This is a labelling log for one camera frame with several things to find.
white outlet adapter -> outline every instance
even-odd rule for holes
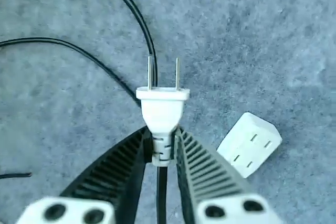
[[[180,88],[180,62],[176,59],[176,84],[174,88],[152,87],[152,62],[148,58],[148,85],[136,90],[141,100],[142,117],[153,136],[152,164],[168,166],[171,159],[171,134],[176,129],[182,114],[184,101],[189,98],[189,89]]]
[[[223,139],[217,152],[247,178],[281,142],[282,138],[273,124],[246,112]]]

black cord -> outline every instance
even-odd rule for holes
[[[0,179],[3,178],[29,178],[31,173],[10,173],[10,174],[1,174]]]
[[[148,51],[149,54],[151,56],[153,56],[154,58],[154,67],[153,67],[153,76],[152,76],[152,85],[153,87],[157,87],[157,75],[158,75],[158,63],[156,60],[156,53],[155,53],[155,48],[154,48],[154,43],[151,37],[151,34],[148,30],[147,24],[141,14],[141,12],[139,11],[138,7],[136,6],[135,2],[133,0],[123,0],[126,5],[128,6],[128,8],[131,10],[131,12],[133,13],[133,15],[135,16],[135,18],[137,19],[141,30],[145,36],[145,40],[148,46]]]
[[[156,218],[157,224],[166,224],[167,167],[157,168],[156,178]]]
[[[60,39],[53,39],[53,38],[39,38],[39,37],[34,37],[34,38],[20,38],[20,39],[10,39],[7,41],[2,41],[0,42],[0,48],[1,47],[6,47],[6,46],[11,46],[11,45],[16,45],[16,44],[22,44],[22,43],[34,43],[34,42],[42,42],[42,43],[53,43],[53,44],[58,44],[58,45],[63,45],[68,48],[71,48],[86,58],[90,59],[93,61],[97,66],[99,66],[102,70],[104,70],[112,79],[114,79],[126,92],[127,94],[136,102],[136,104],[141,107],[141,102],[137,99],[135,96],[135,93],[127,86],[126,83],[124,83],[110,68],[108,68],[104,63],[102,63],[100,60],[98,60],[95,56],[92,54],[88,53],[84,49],[66,42],[64,40]]]
[[[143,19],[139,9],[133,0],[123,0],[129,9],[132,11],[133,15],[137,19],[142,32],[145,36],[145,40],[148,46],[149,54],[154,58],[152,85],[157,87],[157,75],[158,75],[158,63],[156,60],[156,53],[154,49],[154,44],[146,22]],[[157,169],[157,192],[156,192],[156,215],[158,224],[166,224],[166,192],[167,192],[167,168],[159,167]]]

metal prong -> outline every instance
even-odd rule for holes
[[[152,89],[152,57],[148,56],[148,90]]]
[[[175,88],[180,89],[180,59],[176,58]]]

